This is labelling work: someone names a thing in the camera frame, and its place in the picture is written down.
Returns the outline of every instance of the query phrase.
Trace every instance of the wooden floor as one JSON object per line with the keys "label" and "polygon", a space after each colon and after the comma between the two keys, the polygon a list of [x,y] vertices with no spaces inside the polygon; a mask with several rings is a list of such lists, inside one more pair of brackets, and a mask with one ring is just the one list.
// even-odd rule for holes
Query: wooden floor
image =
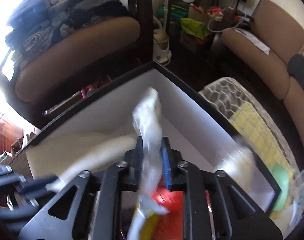
{"label": "wooden floor", "polygon": [[194,54],[183,47],[177,39],[170,39],[171,62],[166,68],[182,79],[195,91],[220,78],[206,64],[206,54]]}
{"label": "wooden floor", "polygon": [[283,102],[277,100],[267,86],[262,83],[263,86],[257,90],[247,77],[236,70],[234,65],[238,63],[232,56],[222,59],[214,69],[211,69],[206,63],[206,53],[194,54],[176,39],[170,39],[170,50],[172,58],[166,68],[195,91],[200,91],[204,86],[224,76],[236,79],[265,108],[287,140],[299,169],[304,168],[304,148],[296,127]]}

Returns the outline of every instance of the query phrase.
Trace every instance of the white cable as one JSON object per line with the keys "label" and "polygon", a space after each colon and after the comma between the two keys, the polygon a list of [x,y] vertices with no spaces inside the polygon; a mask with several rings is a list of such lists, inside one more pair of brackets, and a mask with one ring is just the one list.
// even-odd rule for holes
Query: white cable
{"label": "white cable", "polygon": [[159,29],[163,30],[162,24],[160,23],[160,21],[154,15],[153,15],[153,20],[154,20],[154,22],[157,23],[157,25],[159,26]]}
{"label": "white cable", "polygon": [[213,31],[213,30],[211,30],[211,29],[209,28],[211,21],[213,21],[213,19],[210,19],[207,28],[208,28],[208,30],[209,30],[210,32],[213,32],[213,33],[221,33],[221,32],[223,32],[223,31],[225,31],[225,30],[235,29],[235,28],[237,28],[242,22],[244,22],[244,20],[246,19],[246,16],[247,16],[247,15],[246,15],[246,13],[245,13],[243,19],[242,19],[241,21],[239,21],[235,26],[230,27],[230,28],[226,28],[226,29],[221,30],[221,31]]}

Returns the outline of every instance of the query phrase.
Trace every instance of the white plastic bag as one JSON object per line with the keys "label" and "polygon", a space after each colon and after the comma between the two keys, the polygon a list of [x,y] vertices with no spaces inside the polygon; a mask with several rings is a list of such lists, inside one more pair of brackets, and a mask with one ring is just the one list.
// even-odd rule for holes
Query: white plastic bag
{"label": "white plastic bag", "polygon": [[143,139],[142,178],[136,210],[128,231],[128,240],[139,240],[140,231],[146,219],[153,214],[164,215],[168,211],[155,203],[151,196],[157,190],[162,177],[162,157],[160,154],[162,129],[159,124],[161,104],[159,95],[149,88],[133,111],[133,127]]}
{"label": "white plastic bag", "polygon": [[159,124],[161,111],[159,95],[153,88],[147,90],[133,111],[133,127],[142,136],[144,152],[139,193],[148,196],[156,191],[162,176],[162,129]]}

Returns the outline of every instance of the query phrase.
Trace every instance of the screw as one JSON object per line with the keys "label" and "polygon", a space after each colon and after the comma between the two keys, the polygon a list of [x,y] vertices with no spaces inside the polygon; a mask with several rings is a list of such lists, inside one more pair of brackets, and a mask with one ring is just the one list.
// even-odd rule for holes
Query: screw
{"label": "screw", "polygon": [[185,168],[185,167],[189,166],[189,163],[187,161],[181,161],[181,162],[179,162],[178,166]]}
{"label": "screw", "polygon": [[219,178],[224,178],[227,174],[225,173],[225,171],[222,171],[222,170],[218,170],[216,172],[216,176],[219,177]]}
{"label": "screw", "polygon": [[116,167],[119,167],[119,168],[125,168],[127,166],[127,162],[126,161],[120,161]]}
{"label": "screw", "polygon": [[81,177],[81,178],[87,178],[89,175],[90,175],[90,171],[82,171],[79,174],[79,177]]}

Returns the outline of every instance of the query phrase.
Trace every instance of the pile of clothes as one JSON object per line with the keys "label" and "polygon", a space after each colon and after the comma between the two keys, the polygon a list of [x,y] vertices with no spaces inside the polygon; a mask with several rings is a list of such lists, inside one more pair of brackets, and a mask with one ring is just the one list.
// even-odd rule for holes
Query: pile of clothes
{"label": "pile of clothes", "polygon": [[23,0],[6,23],[13,27],[6,44],[15,50],[14,68],[23,68],[79,28],[121,16],[130,13],[120,0]]}

